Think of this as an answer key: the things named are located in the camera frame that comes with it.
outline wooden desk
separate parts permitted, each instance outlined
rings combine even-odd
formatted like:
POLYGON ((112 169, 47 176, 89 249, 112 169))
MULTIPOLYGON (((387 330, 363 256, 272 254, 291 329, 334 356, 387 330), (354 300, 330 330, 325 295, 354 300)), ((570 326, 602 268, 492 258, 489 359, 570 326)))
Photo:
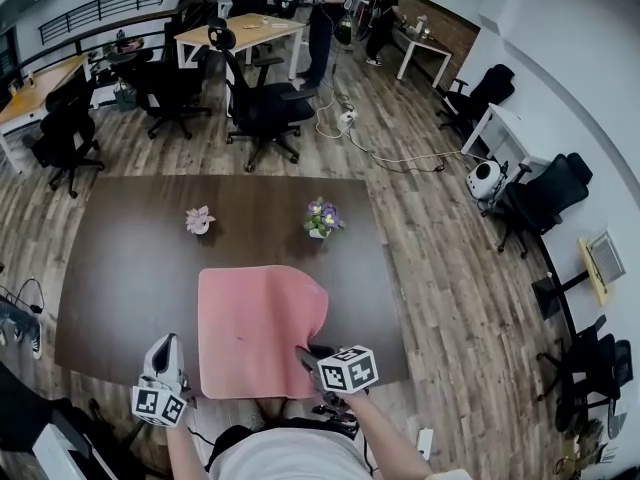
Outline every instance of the wooden desk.
POLYGON ((382 383, 409 377, 366 184, 289 176, 98 178, 65 274, 55 362, 131 385, 149 347, 175 332, 197 389, 200 271, 259 265, 292 266, 327 290, 315 343, 371 348, 382 383), (318 196, 336 204, 348 226, 326 242, 302 228, 318 196), (191 235, 185 211, 205 204, 217 221, 206 235, 191 235))
POLYGON ((598 268, 589 253, 588 245, 587 240, 584 238, 578 239, 578 250, 585 265, 584 272, 581 272, 560 286, 555 286, 551 277, 546 277, 531 285, 545 320, 560 310, 559 297, 561 295, 587 279, 591 281, 591 286, 593 287, 600 307, 605 306, 609 302, 610 287, 606 287, 602 282, 598 268))
POLYGON ((414 50, 416 49, 416 47, 419 47, 419 48, 424 48, 425 50, 431 50, 432 52, 441 53, 442 55, 444 55, 444 58, 442 59, 442 64, 440 65, 440 69, 438 70, 438 73, 433 79, 433 84, 431 84, 431 87, 433 87, 434 89, 438 87, 438 84, 440 83, 440 79, 444 74, 444 70, 447 69, 447 66, 449 65, 449 61, 453 56, 453 52, 449 48, 447 48, 445 45, 436 41, 435 39, 432 39, 432 38, 422 39, 418 34, 412 33, 408 30, 403 32, 402 30, 396 28, 395 33, 401 39, 405 41, 409 41, 409 46, 407 47, 407 52, 404 56, 404 61, 402 61, 402 66, 400 66, 400 71, 398 72, 398 77, 397 77, 398 80, 402 80, 402 77, 404 76, 404 72, 406 71, 407 66, 409 65, 409 61, 411 60, 411 57, 413 57, 414 50))
MULTIPOLYGON (((245 14, 244 16, 237 16, 227 21, 227 27, 236 36, 236 46, 231 53, 236 54, 243 50, 247 51, 246 63, 251 64, 251 49, 268 41, 272 41, 279 37, 288 35, 294 35, 293 52, 291 53, 291 62, 289 64, 289 79, 293 80, 296 77, 296 69, 298 67, 298 56, 300 55, 300 45, 302 44, 302 31, 305 28, 304 23, 298 23, 297 21, 283 20, 280 18, 274 18, 267 16, 269 23, 263 24, 262 16, 260 14, 245 14), (286 25, 283 28, 274 28, 273 24, 286 25), (248 25, 259 25, 258 28, 246 29, 248 25)), ((178 46, 178 66, 181 68, 195 68, 196 63, 193 62, 193 56, 198 52, 199 46, 208 46, 211 50, 217 51, 211 45, 209 40, 209 27, 202 26, 194 28, 182 34, 178 34, 176 37, 176 43, 178 46), (194 46, 195 48, 189 55, 185 56, 185 46, 194 46)), ((235 81, 235 77, 231 72, 231 68, 227 65, 227 80, 232 84, 235 81)), ((227 87, 227 108, 231 102, 231 90, 227 87)))
POLYGON ((34 75, 35 86, 31 87, 28 83, 25 83, 9 104, 0 112, 0 144, 16 172, 21 172, 22 167, 13 156, 4 134, 27 124, 40 121, 46 116, 45 102, 49 93, 71 78, 71 75, 80 66, 84 67, 85 75, 90 77, 86 55, 71 57, 38 71, 34 75))

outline white flower pot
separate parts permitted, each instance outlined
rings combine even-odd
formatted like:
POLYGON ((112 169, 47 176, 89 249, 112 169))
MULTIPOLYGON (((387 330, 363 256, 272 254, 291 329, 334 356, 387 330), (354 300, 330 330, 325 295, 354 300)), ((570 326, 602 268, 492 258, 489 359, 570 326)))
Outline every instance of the white flower pot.
POLYGON ((322 236, 320 234, 320 231, 318 231, 316 228, 309 230, 309 236, 311 238, 319 238, 320 240, 324 240, 325 238, 328 238, 330 234, 331 234, 331 230, 327 231, 327 236, 322 236))
POLYGON ((194 229, 193 233, 196 235, 204 235, 207 231, 209 231, 209 225, 210 223, 207 221, 200 229, 194 229))

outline bag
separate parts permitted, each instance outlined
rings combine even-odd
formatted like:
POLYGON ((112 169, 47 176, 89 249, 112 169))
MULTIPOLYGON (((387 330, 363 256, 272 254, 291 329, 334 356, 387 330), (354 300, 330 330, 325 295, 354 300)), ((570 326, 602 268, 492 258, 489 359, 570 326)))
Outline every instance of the bag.
POLYGON ((116 104, 121 112, 133 110, 138 107, 136 90, 122 81, 118 81, 113 91, 116 104))

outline black pants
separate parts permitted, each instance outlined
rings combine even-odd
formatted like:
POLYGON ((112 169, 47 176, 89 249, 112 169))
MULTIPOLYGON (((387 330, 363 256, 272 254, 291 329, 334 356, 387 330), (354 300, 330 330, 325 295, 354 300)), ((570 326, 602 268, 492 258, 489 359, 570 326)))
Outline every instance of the black pants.
POLYGON ((367 43, 367 55, 370 59, 377 59, 380 50, 391 41, 391 30, 390 26, 382 24, 378 24, 373 28, 367 43))
MULTIPOLYGON (((291 418, 289 420, 285 420, 282 423, 279 423, 276 428, 304 428, 311 430, 328 430, 329 432, 337 432, 338 434, 342 434, 349 439, 353 439, 353 436, 349 435, 346 431, 344 431, 340 425, 331 423, 330 421, 317 421, 317 420, 308 420, 307 418, 291 418)), ((242 425, 234 425, 231 428, 225 430, 218 439, 216 439, 215 446, 213 447, 213 451, 211 452, 211 456, 209 457, 209 463, 205 467, 205 470, 209 472, 211 469, 211 464, 213 461, 222 453, 226 452, 232 446, 235 446, 240 441, 243 441, 249 436, 256 434, 251 429, 247 427, 243 427, 242 425)))
POLYGON ((320 85, 329 63, 331 38, 333 37, 333 22, 320 6, 313 8, 309 26, 309 54, 311 67, 309 68, 309 83, 320 85))

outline white desk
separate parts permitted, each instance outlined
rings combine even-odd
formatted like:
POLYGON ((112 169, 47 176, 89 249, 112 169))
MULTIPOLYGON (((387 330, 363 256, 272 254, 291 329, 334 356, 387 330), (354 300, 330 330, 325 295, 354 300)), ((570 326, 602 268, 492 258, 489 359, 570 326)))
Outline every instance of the white desk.
MULTIPOLYGON (((522 152, 523 159, 520 163, 525 165, 539 165, 546 167, 558 154, 559 150, 549 142, 548 134, 535 133, 530 127, 527 127, 526 123, 524 123, 518 115, 498 105, 489 103, 489 108, 485 112, 484 116, 482 116, 482 119, 480 119, 478 126, 476 126, 475 130, 473 130, 473 133, 469 136, 469 139, 462 147, 461 152, 463 155, 466 155, 469 152, 469 149, 471 149, 471 146, 473 146, 482 131, 485 129, 492 116, 495 116, 495 119, 499 120, 507 133, 499 143, 491 144, 491 148, 487 154, 488 158, 495 157, 497 150, 500 149, 500 146, 502 146, 507 140, 507 136, 522 152)), ((505 183, 503 183, 502 187, 504 188, 507 183, 513 181, 518 175, 518 172, 519 169, 517 165, 511 166, 507 179, 505 183)))
MULTIPOLYGON (((291 53, 291 63, 289 64, 289 79, 296 78, 296 68, 298 66, 298 56, 300 54, 300 45, 302 44, 302 32, 305 24, 296 21, 283 20, 281 18, 268 17, 269 22, 264 24, 262 19, 265 16, 260 14, 245 14, 236 16, 227 21, 227 27, 236 36, 236 46, 230 50, 235 55, 238 52, 246 50, 246 63, 251 64, 251 48, 267 41, 278 39, 279 37, 294 36, 293 51, 291 53), (245 28, 246 26, 257 26, 256 28, 245 28)), ((209 39, 209 27, 206 25, 188 30, 175 37, 178 45, 178 66, 180 68, 195 68, 197 64, 193 61, 194 55, 200 49, 200 46, 207 46, 213 51, 217 48, 211 45, 209 39), (185 55, 185 46, 194 46, 195 48, 187 57, 185 55)), ((233 72, 227 64, 227 80, 232 84, 235 82, 233 72)), ((231 102, 231 90, 227 87, 227 109, 231 102)))
POLYGON ((399 29, 394 29, 394 33, 396 34, 396 37, 400 37, 405 42, 407 41, 409 42, 409 46, 407 47, 407 52, 404 56, 404 60, 402 61, 402 66, 400 66, 400 71, 398 72, 398 77, 397 77, 398 80, 402 80, 402 77, 404 76, 404 72, 407 70, 409 61, 411 60, 411 57, 413 57, 413 52, 417 46, 419 48, 424 48, 425 50, 431 50, 432 52, 441 53, 442 55, 444 55, 444 58, 442 59, 442 64, 440 65, 440 69, 438 70, 438 73, 433 79, 433 84, 431 84, 431 87, 433 87, 434 89, 438 87, 438 84, 440 83, 440 79, 444 74, 444 70, 447 69, 447 66, 449 65, 449 61, 453 56, 453 52, 449 50, 449 48, 447 48, 445 45, 436 41, 435 39, 432 39, 432 38, 422 39, 420 35, 411 33, 408 30, 406 32, 402 32, 399 29))
POLYGON ((233 7, 231 0, 218 0, 218 18, 226 20, 231 7, 233 7))

